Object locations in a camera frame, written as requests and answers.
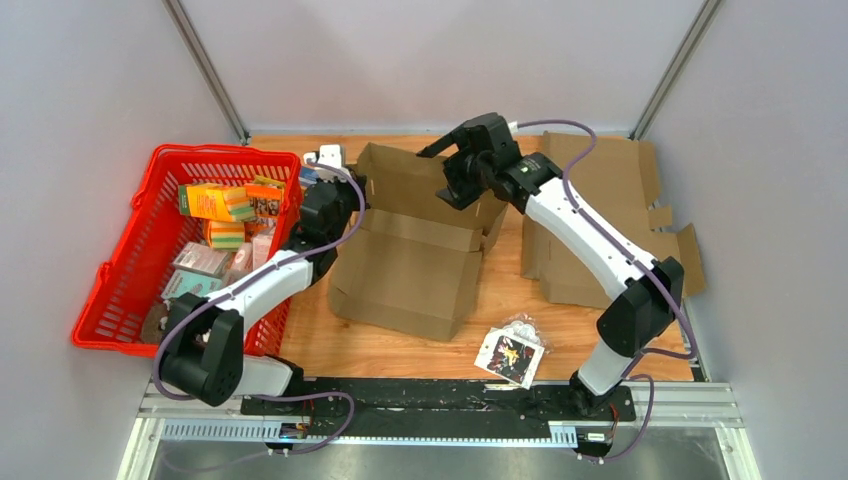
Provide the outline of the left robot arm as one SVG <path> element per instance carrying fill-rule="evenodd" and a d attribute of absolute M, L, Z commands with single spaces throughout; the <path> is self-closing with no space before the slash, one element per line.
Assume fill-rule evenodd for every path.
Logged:
<path fill-rule="evenodd" d="M 283 415 L 304 405 L 306 390 L 293 379 L 297 368 L 274 354 L 246 353 L 247 333 L 297 293 L 321 280 L 338 257 L 338 246 L 363 220 L 367 179 L 342 169 L 310 186 L 288 240 L 269 260 L 206 296 L 185 293 L 172 304 L 154 356 L 153 383 L 169 399 L 219 406 L 234 396 L 267 399 Z"/>

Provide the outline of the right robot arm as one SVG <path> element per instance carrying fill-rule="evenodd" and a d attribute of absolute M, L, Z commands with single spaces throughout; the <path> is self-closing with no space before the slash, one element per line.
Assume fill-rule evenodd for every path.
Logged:
<path fill-rule="evenodd" d="M 456 147 L 442 162 L 446 186 L 438 198 L 464 210 L 492 192 L 551 233 L 604 289 L 611 303 L 596 322 L 599 341 L 569 380 L 570 409 L 593 419 L 609 407 L 614 391 L 645 355 L 662 352 L 652 343 L 672 322 L 687 338 L 693 333 L 681 306 L 683 265 L 638 247 L 578 194 L 571 170 L 594 150 L 598 137 L 583 123 L 566 124 L 584 131 L 589 144 L 565 167 L 543 153 L 523 154 L 513 135 L 524 123 L 496 112 L 463 122 L 418 155 L 434 158 Z"/>

